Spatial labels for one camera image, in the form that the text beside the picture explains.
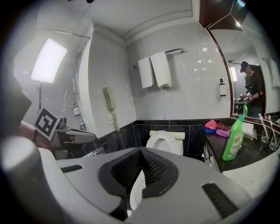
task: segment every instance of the wall-mounted telephone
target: wall-mounted telephone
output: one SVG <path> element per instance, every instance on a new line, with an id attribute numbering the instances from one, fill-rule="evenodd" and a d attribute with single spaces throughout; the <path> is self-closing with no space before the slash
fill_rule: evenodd
<path id="1" fill-rule="evenodd" d="M 115 120 L 115 127 L 117 128 L 117 131 L 119 131 L 119 125 L 118 125 L 118 120 L 117 120 L 117 114 L 116 114 L 116 100 L 115 97 L 113 95 L 113 92 L 111 90 L 111 88 L 109 87 L 105 87 L 103 89 L 103 93 L 106 99 L 106 103 L 107 103 L 107 107 L 108 110 L 112 112 L 114 120 Z"/>

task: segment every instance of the black soap dispenser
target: black soap dispenser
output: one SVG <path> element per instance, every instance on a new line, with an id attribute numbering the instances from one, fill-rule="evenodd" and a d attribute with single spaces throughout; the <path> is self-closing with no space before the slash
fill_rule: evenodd
<path id="1" fill-rule="evenodd" d="M 226 84 L 223 82 L 223 79 L 220 79 L 220 84 L 219 84 L 219 89 L 220 89 L 220 96 L 226 96 Z"/>

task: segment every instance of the cleaning bottle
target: cleaning bottle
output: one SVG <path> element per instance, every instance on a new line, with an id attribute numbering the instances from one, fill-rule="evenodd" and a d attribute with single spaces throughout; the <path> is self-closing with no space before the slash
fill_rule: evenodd
<path id="1" fill-rule="evenodd" d="M 243 115 L 244 115 L 245 117 L 247 117 L 247 114 L 248 114 L 248 108 L 247 108 L 247 103 L 245 103 L 245 104 L 243 105 Z"/>
<path id="2" fill-rule="evenodd" d="M 223 154 L 223 160 L 233 160 L 237 154 L 238 149 L 243 141 L 242 123 L 245 120 L 244 115 L 239 116 L 231 128 L 231 135 L 227 141 L 226 148 Z"/>

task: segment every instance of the pink cloth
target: pink cloth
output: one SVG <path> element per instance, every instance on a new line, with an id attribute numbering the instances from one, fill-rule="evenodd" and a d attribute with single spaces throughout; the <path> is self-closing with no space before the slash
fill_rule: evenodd
<path id="1" fill-rule="evenodd" d="M 216 135 L 226 137 L 226 138 L 229 137 L 230 134 L 231 134 L 230 130 L 223 131 L 222 129 L 217 129 L 216 131 Z"/>
<path id="2" fill-rule="evenodd" d="M 210 130 L 215 130 L 217 127 L 217 123 L 214 120 L 210 120 L 206 123 L 205 127 Z"/>

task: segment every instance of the black countertop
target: black countertop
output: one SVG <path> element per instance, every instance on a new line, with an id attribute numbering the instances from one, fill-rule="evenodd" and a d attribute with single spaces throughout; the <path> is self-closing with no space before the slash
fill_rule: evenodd
<path id="1" fill-rule="evenodd" d="M 260 135 L 257 136 L 257 140 L 250 140 L 244 137 L 235 158 L 231 161 L 224 161 L 222 156 L 227 145 L 228 138 L 218 136 L 215 133 L 204 134 L 204 136 L 211 148 L 213 157 L 216 160 L 220 172 L 250 165 L 260 161 L 274 152 L 269 148 L 269 144 L 261 142 Z"/>

